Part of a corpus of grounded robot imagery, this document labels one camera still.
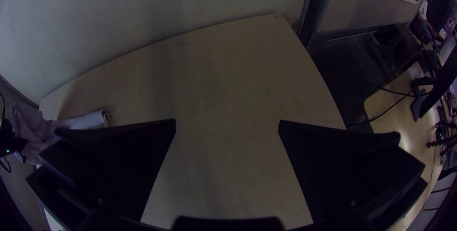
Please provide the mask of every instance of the electronic device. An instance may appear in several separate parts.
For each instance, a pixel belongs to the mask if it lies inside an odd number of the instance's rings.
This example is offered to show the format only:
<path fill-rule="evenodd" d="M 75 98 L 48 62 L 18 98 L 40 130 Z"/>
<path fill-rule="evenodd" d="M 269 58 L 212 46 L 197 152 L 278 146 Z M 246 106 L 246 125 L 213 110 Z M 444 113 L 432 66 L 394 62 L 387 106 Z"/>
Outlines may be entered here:
<path fill-rule="evenodd" d="M 437 140 L 443 139 L 443 133 L 444 133 L 443 127 L 441 127 L 441 126 L 437 127 L 437 130 L 435 131 L 436 139 Z"/>
<path fill-rule="evenodd" d="M 0 166 L 6 170 L 6 172 L 11 173 L 10 163 L 6 160 L 5 157 L 17 152 L 17 156 L 22 158 L 22 163 L 25 163 L 26 157 L 21 154 L 21 151 L 27 144 L 27 140 L 19 137 L 14 137 L 13 125 L 11 125 L 11 122 L 5 118 L 5 98 L 3 97 L 2 93 L 0 93 L 0 96 L 3 101 L 0 123 L 0 158 L 4 158 L 8 164 L 8 168 L 1 161 Z"/>
<path fill-rule="evenodd" d="M 376 230 L 402 218 L 424 191 L 425 165 L 398 147 L 400 135 L 368 134 L 290 121 L 279 136 L 314 223 L 359 212 Z"/>
<path fill-rule="evenodd" d="M 416 95 L 416 99 L 411 104 L 414 121 L 422 118 L 440 100 L 457 78 L 457 48 L 452 50 L 444 66 L 436 72 L 438 73 L 431 73 L 436 75 L 435 77 L 416 78 L 411 82 L 411 88 Z M 424 85 L 433 85 L 432 91 L 427 96 L 423 96 L 425 90 L 419 88 Z"/>

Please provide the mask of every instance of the beige tabletop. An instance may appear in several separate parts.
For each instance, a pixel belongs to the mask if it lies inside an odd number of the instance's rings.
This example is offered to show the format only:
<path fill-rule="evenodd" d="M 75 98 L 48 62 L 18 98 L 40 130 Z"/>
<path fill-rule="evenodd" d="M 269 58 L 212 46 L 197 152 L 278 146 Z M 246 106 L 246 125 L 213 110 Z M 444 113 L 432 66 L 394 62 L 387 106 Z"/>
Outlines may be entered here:
<path fill-rule="evenodd" d="M 411 76 L 414 76 L 416 73 L 423 74 L 418 63 L 415 63 L 409 70 L 400 75 L 385 88 L 408 93 L 411 90 Z M 395 95 L 380 90 L 365 101 L 365 111 L 367 112 L 368 117 L 372 119 L 401 98 L 401 95 Z M 422 209 L 430 192 L 433 190 L 442 169 L 439 156 L 440 148 L 435 147 L 428 149 L 426 146 L 427 142 L 433 141 L 435 137 L 434 125 L 439 121 L 437 108 L 435 106 L 429 110 L 423 118 L 414 122 L 409 107 L 413 101 L 414 98 L 405 98 L 384 116 L 371 122 L 371 127 L 375 133 L 399 132 L 401 135 L 399 146 L 426 165 L 421 178 L 428 183 L 428 186 L 406 216 L 400 219 L 396 225 L 391 228 L 393 231 L 406 230 L 412 223 Z"/>
<path fill-rule="evenodd" d="M 181 215 L 277 216 L 287 229 L 311 224 L 279 121 L 345 128 L 280 14 L 154 43 L 81 75 L 40 104 L 46 119 L 99 109 L 108 110 L 112 126 L 176 119 L 176 136 L 141 219 L 163 228 Z"/>

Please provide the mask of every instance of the crumpled fabric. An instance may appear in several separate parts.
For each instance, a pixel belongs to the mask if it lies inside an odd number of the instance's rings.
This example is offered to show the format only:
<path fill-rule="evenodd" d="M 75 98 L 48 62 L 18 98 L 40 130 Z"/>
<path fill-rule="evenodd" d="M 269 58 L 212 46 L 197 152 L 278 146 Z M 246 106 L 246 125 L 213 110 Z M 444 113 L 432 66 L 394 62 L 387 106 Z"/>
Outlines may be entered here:
<path fill-rule="evenodd" d="M 20 152 L 26 156 L 28 163 L 41 165 L 38 154 L 57 142 L 54 135 L 56 128 L 96 129 L 108 127 L 109 115 L 106 110 L 88 113 L 82 117 L 66 120 L 45 120 L 41 111 L 19 102 L 11 106 L 12 125 L 15 137 L 27 139 L 28 142 Z"/>

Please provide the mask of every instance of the computer monitor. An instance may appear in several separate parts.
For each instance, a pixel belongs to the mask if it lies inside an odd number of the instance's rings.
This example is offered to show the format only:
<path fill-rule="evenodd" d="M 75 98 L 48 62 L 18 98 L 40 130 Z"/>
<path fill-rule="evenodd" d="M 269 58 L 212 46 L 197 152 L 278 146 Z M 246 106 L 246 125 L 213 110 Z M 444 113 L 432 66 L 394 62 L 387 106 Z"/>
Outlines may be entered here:
<path fill-rule="evenodd" d="M 457 78 L 457 47 L 451 52 L 444 66 L 437 72 L 432 72 L 432 77 L 416 78 L 411 82 L 413 93 L 417 96 L 411 104 L 414 121 L 422 118 L 440 100 Z M 420 89 L 420 86 L 423 85 L 433 85 L 432 91 L 427 96 L 421 96 L 425 93 L 425 90 Z"/>
<path fill-rule="evenodd" d="M 176 133 L 174 119 L 96 130 L 56 129 L 60 141 L 26 180 L 67 230 L 99 211 L 140 221 Z"/>
<path fill-rule="evenodd" d="M 40 154 L 43 166 L 27 182 L 68 231 L 163 231 L 140 219 L 175 132 L 174 120 L 57 129 L 62 140 Z M 288 121 L 280 122 L 278 132 L 314 220 L 296 231 L 385 230 L 427 185 L 420 178 L 424 165 L 397 146 L 397 133 L 363 134 Z M 172 230 L 284 229 L 275 216 L 181 216 Z"/>
<path fill-rule="evenodd" d="M 314 223 L 359 212 L 376 230 L 402 218 L 424 191 L 425 165 L 400 134 L 369 134 L 281 121 L 284 144 Z"/>

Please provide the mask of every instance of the table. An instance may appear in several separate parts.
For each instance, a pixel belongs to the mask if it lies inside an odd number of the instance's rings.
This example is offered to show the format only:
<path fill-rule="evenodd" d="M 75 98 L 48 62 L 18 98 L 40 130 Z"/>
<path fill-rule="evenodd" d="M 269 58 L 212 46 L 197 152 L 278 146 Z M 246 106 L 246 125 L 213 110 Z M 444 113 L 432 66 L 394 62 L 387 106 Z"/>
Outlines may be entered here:
<path fill-rule="evenodd" d="M 423 73 L 418 63 L 414 63 L 409 70 L 412 69 Z M 405 71 L 385 88 L 399 92 L 409 92 L 412 81 L 409 70 Z M 372 119 L 378 116 L 401 98 L 401 95 L 395 95 L 383 90 L 378 91 L 365 100 L 365 111 L 368 118 Z M 442 169 L 439 155 L 440 148 L 427 149 L 426 147 L 427 142 L 435 139 L 434 125 L 439 121 L 437 108 L 435 106 L 423 118 L 414 122 L 409 107 L 413 101 L 414 98 L 405 98 L 384 116 L 371 122 L 371 127 L 375 133 L 399 132 L 401 135 L 399 146 L 426 165 L 421 178 L 428 183 L 428 186 L 404 218 L 400 219 L 392 227 L 392 231 L 406 230 L 408 228 L 433 190 Z"/>
<path fill-rule="evenodd" d="M 181 215 L 277 216 L 286 229 L 311 224 L 279 121 L 345 129 L 319 71 L 280 14 L 154 43 L 81 75 L 40 103 L 45 119 L 103 108 L 112 126 L 176 119 L 176 136 L 141 219 L 162 228 Z"/>

